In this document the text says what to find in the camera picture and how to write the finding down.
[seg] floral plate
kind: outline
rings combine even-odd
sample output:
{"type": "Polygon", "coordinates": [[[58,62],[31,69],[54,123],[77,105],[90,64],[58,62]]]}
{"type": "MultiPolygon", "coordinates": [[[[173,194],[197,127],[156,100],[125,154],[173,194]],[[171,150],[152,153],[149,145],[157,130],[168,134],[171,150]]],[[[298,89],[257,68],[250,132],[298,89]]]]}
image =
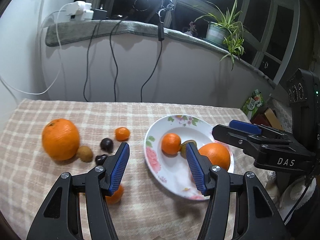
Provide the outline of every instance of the floral plate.
{"type": "MultiPolygon", "coordinates": [[[[176,133],[181,142],[195,140],[197,148],[211,142],[221,143],[212,136],[212,125],[189,115],[168,115],[160,118],[150,126],[144,139],[144,156],[151,173],[162,186],[172,193],[192,200],[206,200],[196,185],[191,181],[192,175],[188,162],[180,153],[165,155],[161,150],[161,141],[167,133],[176,133]]],[[[231,163],[228,172],[234,171],[233,154],[228,145],[223,144],[230,153],[231,163]]]]}

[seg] tangerine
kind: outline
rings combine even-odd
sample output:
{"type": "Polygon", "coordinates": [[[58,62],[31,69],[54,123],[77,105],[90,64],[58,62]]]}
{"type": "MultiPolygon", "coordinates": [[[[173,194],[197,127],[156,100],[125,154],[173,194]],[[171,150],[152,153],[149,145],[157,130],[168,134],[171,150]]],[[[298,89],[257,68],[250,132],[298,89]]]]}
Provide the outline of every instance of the tangerine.
{"type": "Polygon", "coordinates": [[[161,149],[170,155],[175,155],[181,149],[181,138],[175,133],[166,134],[161,141],[161,149]]]}
{"type": "Polygon", "coordinates": [[[107,204],[111,204],[112,205],[112,204],[115,204],[115,203],[119,202],[120,199],[122,198],[123,192],[124,192],[124,188],[120,184],[118,190],[116,192],[114,192],[111,197],[106,196],[107,204]]]}
{"type": "Polygon", "coordinates": [[[79,145],[79,131],[70,120],[55,119],[42,131],[42,146],[54,160],[64,161],[72,158],[79,145]]]}
{"type": "Polygon", "coordinates": [[[115,129],[115,136],[118,141],[125,141],[129,138],[130,131],[128,128],[119,127],[115,129]]]}
{"type": "Polygon", "coordinates": [[[222,144],[208,143],[199,149],[199,153],[207,156],[212,165],[218,165],[228,171],[231,162],[230,153],[222,144]]]}

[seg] green flower pot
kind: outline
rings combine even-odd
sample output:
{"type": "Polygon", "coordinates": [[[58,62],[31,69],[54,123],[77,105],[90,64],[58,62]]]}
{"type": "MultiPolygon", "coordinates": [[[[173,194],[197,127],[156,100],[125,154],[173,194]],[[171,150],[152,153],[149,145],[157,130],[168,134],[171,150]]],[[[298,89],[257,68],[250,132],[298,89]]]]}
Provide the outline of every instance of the green flower pot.
{"type": "Polygon", "coordinates": [[[230,32],[227,29],[214,26],[214,22],[209,22],[206,36],[207,40],[225,47],[225,44],[223,44],[224,37],[228,36],[230,36],[230,32]]]}

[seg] blue gripper pad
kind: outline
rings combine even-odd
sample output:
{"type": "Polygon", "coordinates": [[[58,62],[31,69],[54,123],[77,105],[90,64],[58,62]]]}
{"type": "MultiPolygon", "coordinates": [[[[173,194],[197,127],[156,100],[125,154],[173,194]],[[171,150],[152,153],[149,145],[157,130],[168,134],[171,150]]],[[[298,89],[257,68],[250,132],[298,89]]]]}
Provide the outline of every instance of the blue gripper pad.
{"type": "Polygon", "coordinates": [[[114,192],[116,192],[120,186],[120,182],[122,180],[122,176],[124,174],[124,170],[127,166],[128,160],[130,156],[130,147],[128,144],[124,146],[122,149],[122,152],[120,153],[120,156],[116,162],[116,165],[111,173],[110,176],[110,187],[109,192],[113,195],[114,192]]]}
{"type": "Polygon", "coordinates": [[[247,122],[241,122],[238,120],[232,120],[229,123],[229,127],[233,129],[237,129],[243,132],[247,132],[250,134],[261,135],[262,131],[256,124],[251,124],[247,122]]]}
{"type": "Polygon", "coordinates": [[[204,181],[204,172],[201,169],[201,166],[196,158],[196,153],[192,150],[189,143],[186,145],[186,157],[193,179],[196,183],[197,190],[199,190],[202,195],[205,195],[205,193],[207,192],[207,188],[204,181]]]}

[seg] table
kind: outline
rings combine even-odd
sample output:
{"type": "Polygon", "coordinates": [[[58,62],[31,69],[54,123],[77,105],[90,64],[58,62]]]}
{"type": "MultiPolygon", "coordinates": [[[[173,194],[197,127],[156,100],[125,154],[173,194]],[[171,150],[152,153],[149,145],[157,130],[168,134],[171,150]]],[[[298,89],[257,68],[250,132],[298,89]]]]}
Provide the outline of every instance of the table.
{"type": "MultiPolygon", "coordinates": [[[[89,146],[94,155],[102,154],[100,141],[114,137],[114,129],[125,126],[131,131],[128,140],[130,158],[122,184],[121,201],[109,206],[118,237],[130,240],[196,239],[205,214],[207,201],[195,202],[175,196],[164,189],[149,172],[144,160],[143,142],[150,125],[168,114],[189,114],[211,125],[227,125],[232,119],[248,122],[240,109],[212,106],[160,103],[84,103],[66,101],[33,101],[20,103],[0,135],[0,210],[12,229],[26,239],[42,201],[64,171],[72,175],[92,169],[95,164],[83,163],[76,157],[55,162],[43,151],[41,133],[53,119],[70,119],[80,132],[81,145],[89,146]]],[[[114,140],[115,149],[120,142],[114,140]]],[[[235,173],[253,171],[263,185],[267,171],[253,166],[253,158],[231,147],[235,173]]],[[[84,239],[91,239],[80,194],[84,239]]],[[[230,198],[226,239],[231,239],[235,211],[235,195],[230,198]]]]}

